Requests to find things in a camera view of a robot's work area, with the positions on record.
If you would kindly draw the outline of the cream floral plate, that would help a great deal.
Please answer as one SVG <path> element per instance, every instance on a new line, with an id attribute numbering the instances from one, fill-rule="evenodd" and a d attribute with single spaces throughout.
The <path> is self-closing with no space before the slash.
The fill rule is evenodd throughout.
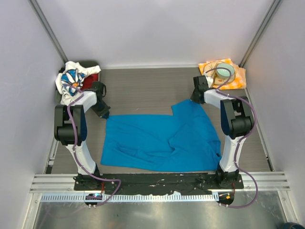
<path id="1" fill-rule="evenodd" d="M 229 77 L 227 79 L 222 79 L 219 78 L 216 74 L 216 67 L 219 63 L 225 63 L 221 61 L 216 61 L 216 62 L 209 62 L 203 69 L 203 73 L 205 73 L 207 76 L 212 77 L 214 79 L 214 85 L 219 86 L 222 85 L 223 83 L 231 83 L 235 79 L 235 74 L 233 77 Z"/>

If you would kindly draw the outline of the light blue ceramic bowl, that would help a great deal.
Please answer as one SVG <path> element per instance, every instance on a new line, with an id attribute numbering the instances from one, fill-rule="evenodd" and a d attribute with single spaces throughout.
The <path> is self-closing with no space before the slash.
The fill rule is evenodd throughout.
<path id="1" fill-rule="evenodd" d="M 219 78 L 227 79 L 230 76 L 234 76 L 235 69 L 232 65 L 228 63 L 219 63 L 216 67 L 216 74 Z"/>

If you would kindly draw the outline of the orange checkered cloth napkin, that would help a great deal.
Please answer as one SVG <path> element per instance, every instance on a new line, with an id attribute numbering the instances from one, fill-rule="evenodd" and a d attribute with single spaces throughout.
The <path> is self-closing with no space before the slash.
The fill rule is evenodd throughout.
<path id="1" fill-rule="evenodd" d="M 220 90 L 235 90 L 235 89 L 246 88 L 246 78 L 245 78 L 245 69 L 244 68 L 240 68 L 238 65 L 233 63 L 230 58 L 217 60 L 217 61 L 229 63 L 235 69 L 235 79 L 231 83 L 227 83 L 226 85 L 222 86 L 220 88 Z M 207 63 L 209 63 L 209 62 L 213 62 L 213 61 L 207 61 L 207 62 L 198 64 L 201 75 L 207 76 L 205 73 L 203 73 L 203 69 L 207 65 Z"/>

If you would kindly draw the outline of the blue t shirt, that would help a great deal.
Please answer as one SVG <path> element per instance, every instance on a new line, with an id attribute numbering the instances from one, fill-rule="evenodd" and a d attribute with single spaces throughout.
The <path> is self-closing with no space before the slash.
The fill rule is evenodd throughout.
<path id="1" fill-rule="evenodd" d="M 216 170 L 221 141 L 200 104 L 184 100 L 172 115 L 112 115 L 101 164 L 157 172 Z"/>

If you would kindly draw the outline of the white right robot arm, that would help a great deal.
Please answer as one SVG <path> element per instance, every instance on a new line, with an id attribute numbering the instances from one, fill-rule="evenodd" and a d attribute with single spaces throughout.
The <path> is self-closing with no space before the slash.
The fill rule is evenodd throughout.
<path id="1" fill-rule="evenodd" d="M 210 104 L 220 109 L 221 129 L 225 135 L 223 156 L 215 171 L 215 182 L 220 188 L 230 187 L 238 180 L 239 158 L 247 136 L 255 126 L 253 107 L 247 97 L 238 97 L 212 89 L 206 76 L 193 78 L 191 100 Z"/>

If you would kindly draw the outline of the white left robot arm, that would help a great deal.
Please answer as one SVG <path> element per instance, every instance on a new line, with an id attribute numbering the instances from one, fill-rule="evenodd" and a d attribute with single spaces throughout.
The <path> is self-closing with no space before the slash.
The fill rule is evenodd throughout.
<path id="1" fill-rule="evenodd" d="M 108 119 L 110 107 L 104 102 L 106 86 L 94 81 L 91 88 L 79 91 L 72 100 L 63 101 L 56 92 L 54 110 L 54 137 L 65 146 L 77 165 L 78 174 L 73 178 L 77 190 L 97 190 L 102 183 L 97 164 L 86 144 L 87 124 L 85 113 L 92 109 L 98 117 Z"/>

